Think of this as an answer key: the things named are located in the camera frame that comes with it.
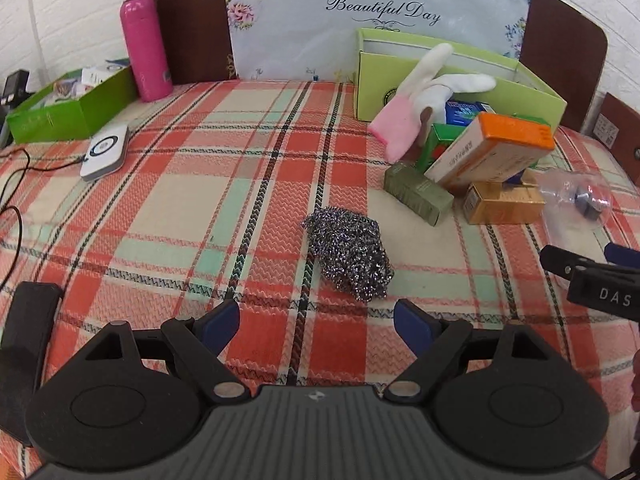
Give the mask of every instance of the pink thermos bottle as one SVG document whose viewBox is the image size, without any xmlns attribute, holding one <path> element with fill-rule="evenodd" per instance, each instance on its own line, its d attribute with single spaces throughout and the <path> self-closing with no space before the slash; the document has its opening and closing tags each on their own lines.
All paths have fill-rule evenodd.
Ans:
<svg viewBox="0 0 640 480">
<path fill-rule="evenodd" d="M 143 101 L 167 97 L 174 85 L 166 62 L 154 0 L 125 0 L 120 21 L 133 75 Z"/>
</svg>

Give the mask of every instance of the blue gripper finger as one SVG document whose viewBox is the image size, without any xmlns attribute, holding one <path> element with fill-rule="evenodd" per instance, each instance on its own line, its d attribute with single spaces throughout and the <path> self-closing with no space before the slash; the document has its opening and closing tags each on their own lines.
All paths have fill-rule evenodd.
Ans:
<svg viewBox="0 0 640 480">
<path fill-rule="evenodd" d="M 394 327 L 416 356 L 426 352 L 442 333 L 441 323 L 409 300 L 396 301 Z"/>
<path fill-rule="evenodd" d="M 220 303 L 193 324 L 193 334 L 217 356 L 238 332 L 240 308 L 234 300 Z"/>
<path fill-rule="evenodd" d="M 610 242 L 604 247 L 604 257 L 610 264 L 640 269 L 640 251 L 635 249 Z"/>
</svg>

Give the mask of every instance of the light green box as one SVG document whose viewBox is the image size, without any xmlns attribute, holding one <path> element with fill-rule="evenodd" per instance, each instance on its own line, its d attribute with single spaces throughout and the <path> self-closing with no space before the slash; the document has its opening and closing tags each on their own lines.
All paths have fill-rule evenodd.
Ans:
<svg viewBox="0 0 640 480">
<path fill-rule="evenodd" d="M 405 32 L 360 28 L 360 60 L 353 101 L 354 113 L 361 121 L 372 121 L 393 97 L 398 85 L 427 50 L 444 40 Z M 496 78 L 489 92 L 455 94 L 460 101 L 487 103 L 502 115 L 523 114 L 544 119 L 552 131 L 560 124 L 566 108 L 548 84 L 516 59 L 500 56 L 461 43 L 448 41 L 454 48 L 449 64 L 438 73 L 484 73 Z"/>
</svg>

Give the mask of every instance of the black cable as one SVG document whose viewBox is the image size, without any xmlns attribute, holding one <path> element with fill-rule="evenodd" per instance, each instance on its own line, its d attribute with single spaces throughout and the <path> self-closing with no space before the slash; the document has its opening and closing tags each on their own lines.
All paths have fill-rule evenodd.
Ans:
<svg viewBox="0 0 640 480">
<path fill-rule="evenodd" d="M 0 155 L 0 158 L 8 158 L 14 155 L 15 153 L 20 153 L 20 152 L 24 153 L 24 155 L 26 156 L 27 164 L 25 165 L 24 168 L 19 168 L 18 170 L 15 170 L 11 175 L 9 175 L 9 178 L 4 183 L 4 186 L 2 187 L 2 191 L 0 192 L 0 204 L 4 204 L 0 207 L 0 216 L 2 216 L 4 213 L 8 211 L 14 211 L 15 215 L 18 218 L 18 243 L 15 248 L 15 256 L 14 256 L 14 260 L 11 263 L 11 267 L 9 268 L 9 271 L 2 279 L 2 283 L 0 284 L 0 290 L 4 289 L 4 286 L 7 284 L 7 282 L 9 281 L 9 278 L 14 273 L 15 266 L 18 263 L 18 257 L 20 256 L 20 248 L 22 247 L 22 215 L 20 214 L 20 210 L 15 205 L 9 205 L 9 202 L 11 202 L 11 200 L 14 198 L 15 193 L 18 191 L 20 184 L 22 183 L 25 175 L 27 174 L 27 171 L 39 171 L 41 173 L 47 173 L 49 171 L 57 171 L 57 170 L 62 170 L 64 168 L 69 168 L 70 166 L 74 166 L 76 164 L 81 164 L 82 162 L 84 162 L 84 155 L 83 155 L 83 156 L 79 156 L 78 158 L 75 158 L 71 162 L 63 164 L 62 166 L 55 166 L 53 168 L 36 168 L 34 166 L 30 166 L 31 157 L 27 152 L 27 150 L 23 148 L 18 148 L 17 150 L 13 150 L 11 153 L 7 153 L 6 155 Z M 11 179 L 14 177 L 14 175 L 18 173 L 22 173 L 20 175 L 20 179 L 18 179 L 18 183 L 15 185 L 14 190 L 9 195 L 9 198 L 7 198 L 6 200 L 3 200 L 4 194 L 7 190 L 9 182 L 11 182 Z"/>
<path fill-rule="evenodd" d="M 0 211 L 0 216 L 7 211 L 15 211 L 15 214 L 18 217 L 18 245 L 15 248 L 14 260 L 11 262 L 11 267 L 9 267 L 9 271 L 5 274 L 4 279 L 2 280 L 0 290 L 4 289 L 6 282 L 9 281 L 9 278 L 14 273 L 15 266 L 18 263 L 18 256 L 20 255 L 20 246 L 22 245 L 22 215 L 20 214 L 20 210 L 15 205 L 6 206 L 2 208 L 2 211 Z"/>
</svg>

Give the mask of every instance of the orange medicine box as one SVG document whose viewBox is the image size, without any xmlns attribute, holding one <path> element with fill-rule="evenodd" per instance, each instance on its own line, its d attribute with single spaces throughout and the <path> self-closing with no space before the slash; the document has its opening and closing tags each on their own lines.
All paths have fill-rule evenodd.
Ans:
<svg viewBox="0 0 640 480">
<path fill-rule="evenodd" d="M 554 147 L 546 124 L 481 112 L 425 176 L 460 194 L 472 182 L 504 182 Z"/>
<path fill-rule="evenodd" d="M 533 224 L 544 207 L 537 187 L 475 182 L 469 187 L 462 210 L 470 224 Z"/>
</svg>

